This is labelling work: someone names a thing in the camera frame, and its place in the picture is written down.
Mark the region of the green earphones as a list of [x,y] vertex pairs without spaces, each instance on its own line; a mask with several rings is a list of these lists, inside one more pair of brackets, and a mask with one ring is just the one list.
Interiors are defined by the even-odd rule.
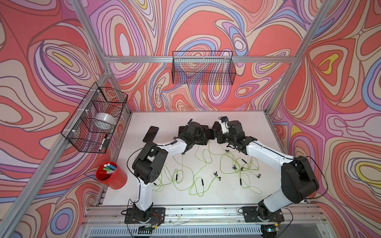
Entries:
[[207,151],[210,158],[217,158],[218,172],[222,175],[232,176],[232,178],[237,178],[239,187],[251,191],[254,194],[261,195],[263,191],[252,182],[252,179],[260,179],[260,164],[257,158],[235,155],[232,150],[224,149],[222,146],[217,147],[219,150],[212,150],[211,146],[208,145]]
[[238,159],[236,159],[235,168],[240,173],[247,172],[258,179],[262,176],[259,172],[260,165],[258,159],[255,157],[250,157],[250,159],[243,159],[239,157]]
[[202,150],[201,146],[197,148],[194,154],[196,162],[198,162],[197,168],[196,171],[190,169],[192,172],[191,185],[188,188],[190,196],[203,197],[212,190],[216,181],[220,181],[218,171],[213,169],[217,155],[211,150],[210,145]]
[[166,166],[164,166],[159,178],[154,182],[153,191],[161,192],[166,186],[171,185],[173,181],[172,173]]
[[173,156],[175,168],[173,171],[173,185],[176,190],[191,193],[195,186],[195,173],[190,165],[185,162],[185,155]]

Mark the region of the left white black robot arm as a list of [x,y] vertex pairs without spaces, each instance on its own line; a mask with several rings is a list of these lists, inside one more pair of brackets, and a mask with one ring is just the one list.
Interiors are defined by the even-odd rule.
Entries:
[[215,139],[215,130],[196,122],[188,122],[170,142],[156,144],[148,141],[133,162],[134,176],[139,182],[139,198],[135,207],[142,212],[152,205],[153,183],[160,176],[168,157],[185,154],[195,145],[207,145]]

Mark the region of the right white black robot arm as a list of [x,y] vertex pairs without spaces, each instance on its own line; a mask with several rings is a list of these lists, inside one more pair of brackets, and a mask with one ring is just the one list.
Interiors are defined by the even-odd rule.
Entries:
[[306,157],[294,157],[272,149],[252,136],[246,136],[239,121],[220,117],[213,127],[217,143],[261,160],[280,174],[281,187],[258,203],[262,219],[290,205],[300,203],[319,189],[315,173]]

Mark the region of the black marker in basket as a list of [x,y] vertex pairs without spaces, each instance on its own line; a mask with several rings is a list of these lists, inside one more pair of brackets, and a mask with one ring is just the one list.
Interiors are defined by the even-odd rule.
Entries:
[[101,146],[100,146],[100,150],[102,150],[103,148],[106,148],[107,147],[107,141],[108,141],[108,134],[105,134],[103,140],[102,140],[102,143],[101,143]]

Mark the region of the white tape roll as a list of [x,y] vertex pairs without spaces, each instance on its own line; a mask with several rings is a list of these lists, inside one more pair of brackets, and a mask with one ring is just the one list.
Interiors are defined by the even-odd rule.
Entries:
[[97,113],[94,116],[94,125],[101,129],[112,128],[117,124],[116,119],[107,113]]

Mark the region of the red cup with markers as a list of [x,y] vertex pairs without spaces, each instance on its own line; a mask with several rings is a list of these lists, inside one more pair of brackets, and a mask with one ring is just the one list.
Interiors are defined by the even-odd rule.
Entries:
[[113,190],[122,188],[128,181],[127,174],[115,162],[110,161],[99,166],[96,178]]

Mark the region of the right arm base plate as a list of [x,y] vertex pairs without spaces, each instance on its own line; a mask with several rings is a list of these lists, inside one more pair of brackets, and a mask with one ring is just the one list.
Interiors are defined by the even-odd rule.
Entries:
[[239,209],[246,223],[282,223],[285,221],[282,211],[267,211],[262,206],[244,206]]

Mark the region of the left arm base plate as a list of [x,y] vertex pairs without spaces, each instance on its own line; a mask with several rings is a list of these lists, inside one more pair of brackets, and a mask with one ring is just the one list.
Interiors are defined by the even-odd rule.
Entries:
[[149,208],[143,212],[138,208],[128,208],[125,224],[154,224],[159,225],[165,221],[166,209],[164,207]]

